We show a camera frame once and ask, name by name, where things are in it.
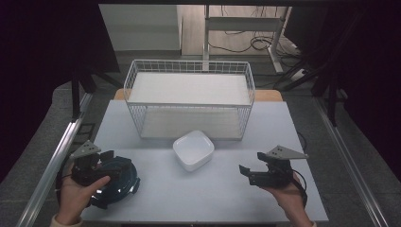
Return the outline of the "aluminium rail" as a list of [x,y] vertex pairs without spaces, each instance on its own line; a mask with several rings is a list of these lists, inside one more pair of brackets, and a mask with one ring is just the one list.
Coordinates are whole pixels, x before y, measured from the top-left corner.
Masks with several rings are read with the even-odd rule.
[[50,192],[53,182],[56,180],[57,173],[61,169],[64,159],[68,156],[74,137],[82,123],[83,117],[87,113],[88,106],[92,100],[93,95],[85,93],[79,102],[78,118],[67,125],[64,134],[58,143],[44,173],[39,180],[33,194],[28,201],[26,208],[20,216],[16,227],[32,227],[39,215],[42,206],[44,205],[45,198]]
[[326,109],[323,100],[318,97],[313,97],[313,100],[373,225],[375,227],[390,227],[373,191],[359,171],[357,164],[352,157],[350,150],[346,146],[338,128],[327,116],[328,110]]

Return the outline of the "white desk frame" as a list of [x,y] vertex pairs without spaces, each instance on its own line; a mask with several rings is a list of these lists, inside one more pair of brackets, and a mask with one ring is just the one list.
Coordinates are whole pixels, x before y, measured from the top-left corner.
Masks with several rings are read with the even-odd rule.
[[289,7],[284,7],[281,14],[275,18],[256,17],[211,17],[210,6],[204,6],[204,39],[202,47],[202,59],[209,60],[209,32],[210,31],[256,31],[272,32],[272,42],[268,47],[272,65],[277,74],[283,74],[277,46],[287,19]]

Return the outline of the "black metal stand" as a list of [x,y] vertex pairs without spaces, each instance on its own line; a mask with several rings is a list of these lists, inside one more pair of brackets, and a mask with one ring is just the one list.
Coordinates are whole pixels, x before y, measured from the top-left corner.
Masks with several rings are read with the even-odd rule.
[[346,22],[333,38],[337,40],[333,44],[326,61],[319,67],[312,68],[300,79],[296,79],[287,85],[280,85],[277,83],[274,87],[275,90],[280,92],[290,91],[301,84],[306,83],[311,79],[317,79],[312,86],[310,92],[313,96],[322,96],[325,91],[328,91],[328,108],[326,111],[327,117],[331,124],[336,127],[336,103],[337,103],[337,89],[338,89],[338,75],[336,72],[336,65],[339,63],[340,54],[343,52],[348,40],[354,33],[354,30],[361,19],[362,13],[355,11],[348,22]]
[[86,94],[93,94],[96,91],[96,83],[92,75],[107,81],[116,88],[122,88],[123,84],[104,72],[95,69],[92,66],[83,66],[72,72],[71,92],[72,92],[72,121],[76,122],[81,114],[81,98],[79,87],[82,87]]

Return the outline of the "white power strip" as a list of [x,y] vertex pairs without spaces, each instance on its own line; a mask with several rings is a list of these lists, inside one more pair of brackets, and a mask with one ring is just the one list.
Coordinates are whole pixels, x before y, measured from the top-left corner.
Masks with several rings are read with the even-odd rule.
[[303,76],[305,76],[307,74],[307,71],[305,69],[300,69],[299,71],[297,71],[290,79],[292,81],[298,80],[300,78],[302,78]]

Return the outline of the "wooden table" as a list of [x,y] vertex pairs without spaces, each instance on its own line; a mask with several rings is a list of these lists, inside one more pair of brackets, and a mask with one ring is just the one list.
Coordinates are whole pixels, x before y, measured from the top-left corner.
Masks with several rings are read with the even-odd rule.
[[[124,91],[119,89],[116,91],[114,95],[114,100],[123,100],[124,99]],[[256,90],[255,101],[282,101],[282,95],[279,91],[276,90]]]

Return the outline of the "round glass container blue lid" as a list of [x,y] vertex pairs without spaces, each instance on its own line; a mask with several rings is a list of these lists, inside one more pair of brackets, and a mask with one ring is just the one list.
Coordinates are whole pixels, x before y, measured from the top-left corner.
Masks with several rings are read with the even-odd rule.
[[[102,164],[103,170],[109,170],[109,161]],[[124,200],[135,194],[140,185],[136,167],[131,163],[131,170],[122,172],[117,178],[111,179],[109,183],[97,190],[90,199],[90,203],[100,209],[107,209],[110,204]]]

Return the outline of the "person's right hand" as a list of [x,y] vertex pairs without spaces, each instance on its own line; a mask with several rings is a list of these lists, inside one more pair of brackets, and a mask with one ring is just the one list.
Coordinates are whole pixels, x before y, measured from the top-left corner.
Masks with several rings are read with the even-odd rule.
[[312,222],[315,222],[306,213],[301,192],[294,183],[281,189],[264,187],[264,190],[274,196],[292,227],[311,227]]

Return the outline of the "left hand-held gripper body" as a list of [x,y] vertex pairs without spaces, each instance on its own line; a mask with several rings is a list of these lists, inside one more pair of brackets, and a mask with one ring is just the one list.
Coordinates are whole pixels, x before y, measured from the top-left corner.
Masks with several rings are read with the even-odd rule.
[[74,161],[71,178],[78,184],[88,186],[107,175],[100,169],[100,148],[90,140],[77,148],[70,158]]

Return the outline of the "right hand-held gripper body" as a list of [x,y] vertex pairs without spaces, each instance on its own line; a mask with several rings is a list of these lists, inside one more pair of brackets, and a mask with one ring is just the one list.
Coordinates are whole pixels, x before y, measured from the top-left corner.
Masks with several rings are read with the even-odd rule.
[[276,146],[272,150],[263,153],[271,157],[271,162],[266,163],[268,171],[251,171],[252,176],[248,177],[250,185],[279,189],[294,183],[298,188],[303,188],[293,178],[294,169],[290,161],[307,159],[307,154],[282,146]]

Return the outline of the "white cabinet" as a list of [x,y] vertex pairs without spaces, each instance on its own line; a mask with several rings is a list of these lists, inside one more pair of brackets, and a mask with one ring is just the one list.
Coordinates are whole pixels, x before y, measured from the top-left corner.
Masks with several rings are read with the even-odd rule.
[[99,4],[115,51],[178,51],[182,15],[176,5]]

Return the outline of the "white wire rack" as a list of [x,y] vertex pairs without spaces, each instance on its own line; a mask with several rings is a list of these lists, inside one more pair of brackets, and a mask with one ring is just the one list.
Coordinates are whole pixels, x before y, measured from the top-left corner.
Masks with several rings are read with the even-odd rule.
[[246,61],[135,60],[123,97],[143,138],[176,139],[202,131],[211,139],[240,140],[255,86]]

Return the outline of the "white square bowl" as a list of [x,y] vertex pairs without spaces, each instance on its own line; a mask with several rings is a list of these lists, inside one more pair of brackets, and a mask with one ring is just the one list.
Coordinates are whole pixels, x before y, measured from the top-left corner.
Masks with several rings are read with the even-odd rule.
[[173,150],[186,171],[194,171],[209,162],[215,146],[202,131],[191,131],[173,143]]

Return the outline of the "person's left hand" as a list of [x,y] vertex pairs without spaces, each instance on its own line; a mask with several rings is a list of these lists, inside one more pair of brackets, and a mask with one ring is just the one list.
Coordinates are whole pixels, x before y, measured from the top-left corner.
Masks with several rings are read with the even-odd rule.
[[57,214],[65,218],[81,218],[81,213],[87,207],[90,198],[110,180],[109,176],[105,176],[89,186],[82,186],[67,174],[61,180],[61,202]]

